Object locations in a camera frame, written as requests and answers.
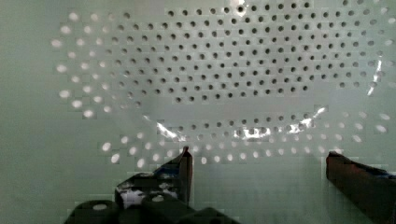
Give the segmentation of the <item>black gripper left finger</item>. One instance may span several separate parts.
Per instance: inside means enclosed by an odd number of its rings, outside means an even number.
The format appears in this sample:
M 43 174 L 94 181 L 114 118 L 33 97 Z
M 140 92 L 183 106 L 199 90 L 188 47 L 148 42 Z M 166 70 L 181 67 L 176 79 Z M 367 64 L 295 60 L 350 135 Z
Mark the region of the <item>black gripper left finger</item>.
M 153 195 L 170 195 L 183 203 L 191 196 L 192 155 L 189 147 L 150 173 L 138 173 L 115 187 L 115 203 L 123 209 L 140 205 Z

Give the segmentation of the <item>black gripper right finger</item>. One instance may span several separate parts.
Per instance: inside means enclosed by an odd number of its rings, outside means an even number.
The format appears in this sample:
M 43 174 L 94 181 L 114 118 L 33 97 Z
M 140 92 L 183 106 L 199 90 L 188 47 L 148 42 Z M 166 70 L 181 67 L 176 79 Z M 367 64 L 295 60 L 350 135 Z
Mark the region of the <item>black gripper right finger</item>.
M 395 224 L 395 175 L 331 151 L 326 177 L 374 224 Z

